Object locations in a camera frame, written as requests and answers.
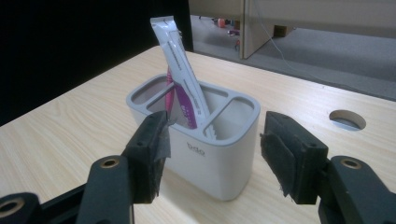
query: white container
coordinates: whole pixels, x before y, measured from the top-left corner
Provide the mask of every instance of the white container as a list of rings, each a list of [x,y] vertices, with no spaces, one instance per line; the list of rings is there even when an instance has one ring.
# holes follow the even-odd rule
[[[199,82],[209,107],[205,124],[191,130],[175,95],[169,127],[171,159],[165,167],[222,201],[234,199],[250,178],[260,104],[236,91]],[[135,120],[165,109],[166,74],[151,78],[133,90],[126,99]],[[213,125],[217,139],[205,137]]]

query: wooden table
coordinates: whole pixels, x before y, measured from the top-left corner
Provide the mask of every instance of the wooden table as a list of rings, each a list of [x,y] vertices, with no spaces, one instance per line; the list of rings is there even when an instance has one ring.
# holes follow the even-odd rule
[[[330,148],[329,158],[348,155],[367,162],[396,192],[395,102],[187,55],[199,80],[261,103],[257,135],[267,110],[289,115]],[[119,155],[137,128],[125,103],[127,94],[166,68],[162,50],[149,49],[0,127],[0,197],[31,191],[43,203],[86,182],[91,164]],[[357,132],[337,127],[329,120],[337,109],[360,114],[367,126]],[[165,169],[160,197],[153,204],[136,205],[134,213],[136,223],[319,223],[316,206],[283,197],[261,156],[259,140],[253,173],[235,200],[215,200]]]

